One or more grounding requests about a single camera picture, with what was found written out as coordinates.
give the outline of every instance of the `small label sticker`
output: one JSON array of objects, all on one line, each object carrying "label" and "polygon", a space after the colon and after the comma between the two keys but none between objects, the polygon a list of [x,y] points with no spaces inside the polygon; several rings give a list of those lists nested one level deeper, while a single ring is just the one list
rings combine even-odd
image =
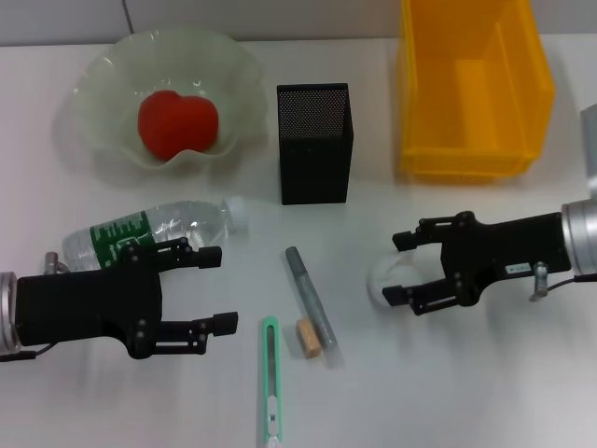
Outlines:
[{"label": "small label sticker", "polygon": [[529,271],[532,271],[529,263],[510,264],[509,266],[506,266],[508,275],[513,273],[528,273]]}]

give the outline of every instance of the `white tabletop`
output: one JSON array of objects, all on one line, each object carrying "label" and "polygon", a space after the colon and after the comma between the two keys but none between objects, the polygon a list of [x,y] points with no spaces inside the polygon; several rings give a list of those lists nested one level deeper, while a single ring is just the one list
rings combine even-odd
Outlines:
[{"label": "white tabletop", "polygon": [[[526,175],[483,187],[395,177],[393,40],[245,44],[265,67],[270,141],[184,175],[149,175],[77,146],[64,103],[105,46],[0,49],[0,270],[37,274],[70,231],[155,204],[241,193],[251,215],[250,237],[225,246],[220,269],[162,277],[164,318],[238,311],[236,335],[210,339],[204,357],[135,361],[105,339],[0,365],[0,445],[261,446],[258,323],[276,315],[286,336],[286,447],[595,446],[595,287],[531,304],[532,280],[513,280],[488,288],[473,308],[420,317],[380,312],[366,292],[369,266],[393,251],[392,234],[421,217],[473,210],[492,223],[588,197],[578,111],[597,103],[597,35],[544,43],[558,88],[544,154]],[[311,82],[349,84],[348,202],[282,207],[275,88]],[[296,356],[301,313],[282,258],[290,245],[326,307],[343,368]],[[422,260],[437,253],[422,251]]]}]

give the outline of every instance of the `yellow storage box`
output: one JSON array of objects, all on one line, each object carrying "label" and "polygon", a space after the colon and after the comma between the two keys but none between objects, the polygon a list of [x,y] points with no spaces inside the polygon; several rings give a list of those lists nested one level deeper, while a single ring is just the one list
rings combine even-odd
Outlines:
[{"label": "yellow storage box", "polygon": [[555,87],[528,0],[403,0],[402,169],[517,175],[541,154]]}]

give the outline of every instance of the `cork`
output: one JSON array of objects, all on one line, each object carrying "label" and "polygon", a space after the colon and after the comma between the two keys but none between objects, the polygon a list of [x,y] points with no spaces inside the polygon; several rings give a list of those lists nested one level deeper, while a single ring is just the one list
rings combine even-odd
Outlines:
[{"label": "cork", "polygon": [[321,344],[309,317],[297,321],[297,335],[307,359],[318,357],[321,354]]}]

